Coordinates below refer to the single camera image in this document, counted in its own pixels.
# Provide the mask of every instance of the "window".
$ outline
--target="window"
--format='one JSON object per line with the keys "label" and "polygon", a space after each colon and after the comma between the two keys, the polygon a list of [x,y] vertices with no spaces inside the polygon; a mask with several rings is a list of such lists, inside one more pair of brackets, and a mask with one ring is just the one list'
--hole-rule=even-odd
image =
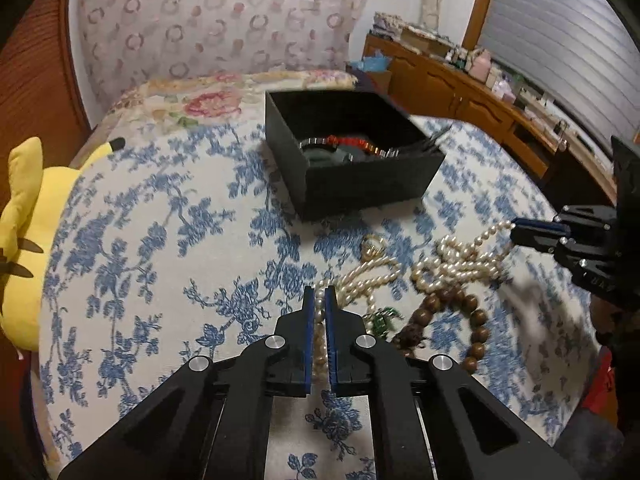
{"label": "window", "polygon": [[479,43],[548,91],[610,153],[640,126],[640,53],[606,0],[492,0]]}

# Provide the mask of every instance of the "open box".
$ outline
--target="open box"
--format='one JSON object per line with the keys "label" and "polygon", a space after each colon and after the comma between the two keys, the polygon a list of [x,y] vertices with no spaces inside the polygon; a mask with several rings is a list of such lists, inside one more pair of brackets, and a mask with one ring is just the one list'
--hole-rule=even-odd
{"label": "open box", "polygon": [[444,160],[436,147],[397,158],[310,166],[299,143],[311,137],[358,137],[382,150],[424,140],[404,112],[374,92],[267,92],[265,123],[267,144],[304,221],[421,197]]}

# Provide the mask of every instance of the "black ear tip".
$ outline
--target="black ear tip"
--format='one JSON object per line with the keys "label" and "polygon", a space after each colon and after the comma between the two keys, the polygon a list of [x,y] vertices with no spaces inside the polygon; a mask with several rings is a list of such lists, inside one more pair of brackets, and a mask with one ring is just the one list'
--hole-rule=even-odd
{"label": "black ear tip", "polygon": [[116,139],[109,141],[112,152],[117,152],[118,150],[121,150],[122,148],[124,148],[125,143],[126,142],[124,140],[124,137],[117,137]]}

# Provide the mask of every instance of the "bottle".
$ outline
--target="bottle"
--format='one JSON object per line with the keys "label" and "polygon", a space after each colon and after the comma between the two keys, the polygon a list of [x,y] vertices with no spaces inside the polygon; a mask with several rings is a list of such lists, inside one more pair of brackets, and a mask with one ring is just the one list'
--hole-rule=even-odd
{"label": "bottle", "polygon": [[485,49],[480,56],[474,59],[469,75],[484,84],[489,77],[489,70],[491,70],[491,53]]}

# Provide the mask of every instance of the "pikachu plush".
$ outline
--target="pikachu plush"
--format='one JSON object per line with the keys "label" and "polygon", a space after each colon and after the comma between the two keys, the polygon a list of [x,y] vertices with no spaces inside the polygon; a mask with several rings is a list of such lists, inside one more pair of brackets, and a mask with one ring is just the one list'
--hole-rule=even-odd
{"label": "pikachu plush", "polygon": [[44,273],[66,199],[80,174],[98,158],[124,146],[99,146],[79,170],[42,167],[38,137],[9,154],[11,199],[0,217],[0,326],[18,348],[38,350],[38,318]]}

